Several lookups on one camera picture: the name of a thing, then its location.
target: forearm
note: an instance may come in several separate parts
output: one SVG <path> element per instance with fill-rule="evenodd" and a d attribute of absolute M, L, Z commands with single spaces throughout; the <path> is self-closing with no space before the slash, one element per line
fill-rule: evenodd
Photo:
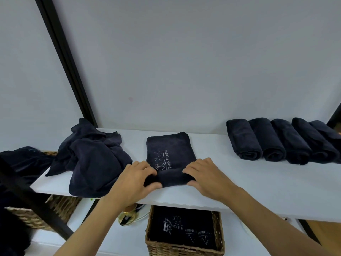
<path fill-rule="evenodd" d="M 113 222 L 122 211 L 121 206 L 100 199 L 84 223 L 55 253 L 55 256 L 94 256 Z"/>
<path fill-rule="evenodd" d="M 243 221 L 272 256 L 331 255 L 291 224 L 252 198 L 244 189 L 234 187 L 233 196 L 224 203 Z"/>

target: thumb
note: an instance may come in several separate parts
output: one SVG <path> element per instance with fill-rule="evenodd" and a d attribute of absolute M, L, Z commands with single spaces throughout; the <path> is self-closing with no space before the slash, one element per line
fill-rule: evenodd
<path fill-rule="evenodd" d="M 161 189 L 162 188 L 162 184 L 160 182 L 153 182 L 151 184 L 149 184 L 147 187 L 144 188 L 143 190 L 143 196 L 147 196 L 149 193 L 151 193 L 152 191 L 156 190 L 156 189 Z"/>
<path fill-rule="evenodd" d="M 197 190 L 199 190 L 200 193 L 202 193 L 202 187 L 197 181 L 189 181 L 187 185 L 196 188 Z"/>

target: hand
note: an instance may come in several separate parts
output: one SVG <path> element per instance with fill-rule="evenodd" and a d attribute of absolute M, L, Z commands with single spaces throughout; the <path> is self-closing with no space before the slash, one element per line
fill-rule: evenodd
<path fill-rule="evenodd" d="M 146 177 L 151 174 L 157 175 L 158 173 L 146 161 L 128 164 L 104 198 L 119 204 L 122 209 L 138 202 L 153 190 L 162 188 L 160 182 L 154 182 L 147 187 L 143 186 Z"/>
<path fill-rule="evenodd" d="M 238 187 L 218 169 L 211 158 L 191 162 L 182 172 L 196 179 L 189 181 L 187 185 L 199 190 L 203 196 L 222 203 L 227 203 L 228 196 Z"/>

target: person's right arm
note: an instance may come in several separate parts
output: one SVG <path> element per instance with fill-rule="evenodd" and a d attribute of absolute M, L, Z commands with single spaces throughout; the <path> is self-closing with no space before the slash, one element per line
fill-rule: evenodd
<path fill-rule="evenodd" d="M 332 256 L 317 242 L 235 185 L 218 169 L 211 158 L 198 159 L 190 163 L 183 172 L 196 179 L 187 185 L 195 187 L 202 195 L 228 206 L 272 256 Z"/>

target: wooden floor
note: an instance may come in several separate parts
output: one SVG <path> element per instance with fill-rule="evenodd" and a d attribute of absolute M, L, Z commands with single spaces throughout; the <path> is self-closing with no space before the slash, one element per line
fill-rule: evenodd
<path fill-rule="evenodd" d="M 307 220 L 321 245 L 337 256 L 341 256 L 341 223 Z"/>

